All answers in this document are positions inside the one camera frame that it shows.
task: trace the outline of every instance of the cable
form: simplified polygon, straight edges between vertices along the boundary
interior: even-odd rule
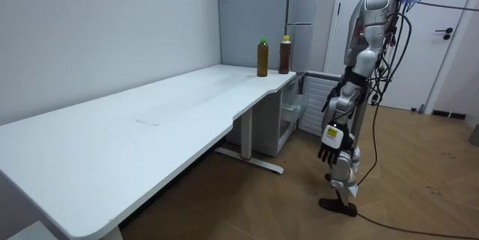
[[[428,6],[434,6],[434,7],[443,7],[443,8],[451,8],[451,9],[459,9],[459,10],[467,10],[467,11],[474,11],[474,12],[479,12],[479,9],[474,9],[474,8],[467,8],[467,7],[453,7],[450,5],[443,5],[443,4],[431,4],[431,3],[426,3],[423,1],[418,1],[418,4],[424,4]]]
[[[409,21],[409,19],[407,18],[407,16],[404,16],[404,14],[402,13],[398,13],[398,15],[401,15],[403,17],[403,19],[407,22],[408,26],[409,26],[409,33],[408,33],[408,37],[406,39],[406,43],[404,45],[404,49],[401,53],[401,56],[400,56],[400,60],[397,62],[396,64],[396,67],[392,70],[392,72],[390,71],[391,67],[386,67],[387,70],[389,70],[389,72],[391,72],[391,75],[390,75],[390,79],[392,78],[392,76],[394,75],[394,73],[397,71],[397,68],[400,66],[402,60],[403,60],[403,57],[406,53],[406,50],[407,50],[407,47],[409,45],[409,41],[410,41],[410,38],[411,38],[411,33],[412,33],[412,25],[411,25],[411,22]],[[372,125],[372,130],[373,130],[373,145],[374,145],[374,164],[373,166],[369,169],[369,171],[363,176],[363,178],[361,179],[361,181],[359,181],[358,185],[361,185],[361,183],[366,179],[366,177],[369,175],[369,173],[376,167],[377,165],[377,161],[378,161],[378,153],[377,153],[377,142],[376,142],[376,119],[377,119],[377,112],[379,110],[379,105],[382,101],[382,95],[384,94],[384,92],[386,92],[387,88],[388,88],[388,85],[389,85],[389,82],[390,80],[388,80],[386,83],[385,83],[385,86],[384,88],[382,89],[382,92],[379,90],[379,95],[380,95],[380,100],[378,101],[378,103],[376,104],[376,110],[374,112],[374,117],[373,117],[373,125]],[[471,239],[471,240],[479,240],[479,238],[475,238],[475,237],[468,237],[468,236],[450,236],[450,235],[443,235],[443,234],[439,234],[439,233],[426,233],[426,232],[419,232],[419,231],[414,231],[414,230],[406,230],[406,229],[401,229],[401,228],[397,228],[397,227],[393,227],[393,226],[389,226],[389,225],[386,225],[386,224],[381,224],[380,222],[377,222],[377,221],[374,221],[374,220],[371,220],[363,215],[361,215],[360,213],[358,213],[358,216],[360,216],[361,218],[364,218],[366,221],[369,221],[373,224],[376,224],[378,226],[381,226],[381,227],[384,227],[384,228],[387,228],[387,229],[390,229],[390,230],[396,230],[396,231],[400,231],[400,232],[405,232],[405,233],[414,233],[414,234],[419,234],[419,235],[423,235],[423,236],[437,236],[437,237],[445,237],[445,238],[454,238],[454,239]]]
[[[354,110],[355,110],[355,108],[350,109],[350,110],[344,112],[343,114],[339,114],[339,116],[333,117],[332,120],[337,120],[337,119],[340,118],[340,117],[344,117],[344,116],[348,115],[349,113],[352,113]]]
[[[447,238],[453,238],[453,239],[479,240],[479,238],[468,237],[468,236],[449,236],[449,235],[442,235],[442,234],[439,234],[439,233],[424,233],[424,232],[418,232],[418,231],[413,231],[413,230],[406,230],[406,229],[401,229],[401,228],[396,228],[396,227],[393,227],[393,226],[389,226],[389,225],[386,225],[386,224],[381,224],[377,221],[373,221],[372,219],[366,218],[365,216],[363,216],[359,213],[358,213],[358,216],[361,217],[361,218],[364,218],[366,221],[369,221],[369,222],[374,223],[376,225],[379,225],[381,227],[388,228],[388,229],[391,229],[391,230],[397,230],[397,231],[405,232],[405,233],[415,233],[415,234],[420,234],[420,235],[425,235],[425,236],[438,236],[438,237],[447,237]]]
[[[369,171],[363,176],[361,181],[359,181],[358,185],[361,185],[361,183],[366,179],[367,175],[376,167],[377,164],[377,145],[376,145],[376,117],[377,117],[377,111],[379,110],[379,103],[376,105],[376,110],[374,112],[374,118],[373,118],[373,144],[374,144],[374,164],[371,166]]]

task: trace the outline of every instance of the power cord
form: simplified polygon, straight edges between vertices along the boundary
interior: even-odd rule
[[[373,130],[373,145],[374,145],[374,164],[373,166],[369,169],[369,171],[363,176],[363,178],[361,179],[361,181],[359,181],[358,185],[361,185],[361,183],[363,183],[363,181],[366,179],[366,177],[369,175],[369,173],[376,167],[377,165],[377,161],[378,161],[378,154],[377,154],[377,142],[376,142],[376,119],[377,119],[377,112],[379,110],[379,105],[381,104],[381,101],[382,101],[382,97],[384,95],[384,93],[387,91],[388,89],[388,86],[389,86],[389,83],[391,82],[391,79],[393,77],[393,75],[396,73],[397,71],[397,68],[400,66],[401,62],[403,61],[403,58],[404,58],[404,54],[406,53],[406,50],[407,50],[407,47],[409,45],[409,41],[411,39],[411,34],[412,34],[412,24],[411,22],[409,21],[409,19],[407,18],[407,16],[404,15],[404,11],[406,9],[406,6],[404,7],[403,9],[403,13],[395,13],[396,15],[398,16],[401,16],[401,27],[400,27],[400,32],[399,32],[399,35],[398,35],[398,38],[397,38],[397,42],[399,43],[399,40],[400,40],[400,35],[402,34],[402,30],[403,30],[403,27],[404,27],[404,22],[406,22],[409,26],[409,31],[408,31],[408,36],[406,38],[406,43],[404,45],[404,49],[403,51],[401,52],[401,56],[400,56],[400,59],[399,61],[397,62],[396,66],[394,67],[393,70],[391,70],[392,68],[392,64],[394,63],[394,58],[395,58],[395,55],[396,55],[396,51],[397,51],[397,45],[396,45],[396,49],[394,49],[394,55],[393,55],[393,59],[391,60],[391,63],[389,65],[387,65],[387,61],[384,59],[383,56],[381,56],[382,58],[382,62],[386,63],[386,68],[385,70],[382,71],[382,73],[379,73],[379,76],[376,75],[376,78],[372,79],[375,81],[375,85],[374,87],[371,88],[371,93],[375,93],[373,95],[373,104],[376,106],[376,110],[374,111],[374,116],[373,116],[373,125],[372,125],[372,130]],[[387,75],[385,77],[385,84],[384,84],[384,87],[382,90],[380,90],[380,82],[381,81],[384,81],[383,79],[383,74],[387,72]],[[364,218],[366,221],[369,221],[373,224],[376,224],[378,226],[381,226],[381,227],[384,227],[384,228],[387,228],[387,229],[390,229],[390,230],[396,230],[396,231],[400,231],[400,232],[404,232],[404,233],[414,233],[414,234],[419,234],[419,235],[424,235],[424,236],[437,236],[437,237],[445,237],[445,238],[454,238],[454,239],[471,239],[471,240],[479,240],[479,238],[475,238],[475,237],[468,237],[468,236],[450,236],[450,235],[443,235],[443,234],[439,234],[439,233],[426,233],[426,232],[420,232],[420,231],[414,231],[414,230],[406,230],[406,229],[401,229],[401,228],[397,228],[397,227],[393,227],[393,226],[389,226],[389,225],[386,225],[386,224],[382,224],[378,221],[374,221],[374,220],[371,220],[363,215],[361,215],[360,213],[358,213],[358,216],[360,216],[361,218]]]

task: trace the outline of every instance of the door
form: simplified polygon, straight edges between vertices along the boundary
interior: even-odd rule
[[[347,42],[349,20],[359,0],[341,0],[335,35],[326,57],[325,72],[341,74],[344,71],[344,49]],[[467,0],[423,0],[434,4],[465,7]],[[412,36],[403,62],[394,74],[381,105],[410,110],[425,105],[439,73],[451,39],[445,40],[445,30],[452,28],[454,35],[461,10],[416,4],[406,14],[412,23]],[[396,63],[403,51],[408,28],[397,50]]]

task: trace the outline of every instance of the floor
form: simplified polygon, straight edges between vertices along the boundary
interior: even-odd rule
[[[374,162],[373,110],[359,139],[361,179]],[[462,120],[379,110],[379,164],[354,203],[375,221],[409,230],[479,237],[479,148]],[[133,239],[437,239],[388,230],[321,209],[334,197],[317,159],[319,139],[295,132],[280,155],[261,156],[284,168],[276,175],[210,154],[123,230]]]

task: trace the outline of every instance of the plastic bottle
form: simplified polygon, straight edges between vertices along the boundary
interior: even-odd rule
[[[279,69],[281,74],[287,74],[290,72],[290,56],[291,56],[291,42],[290,36],[284,35],[283,41],[279,46]]]
[[[268,51],[269,46],[266,38],[260,38],[260,44],[257,45],[257,76],[268,75]]]

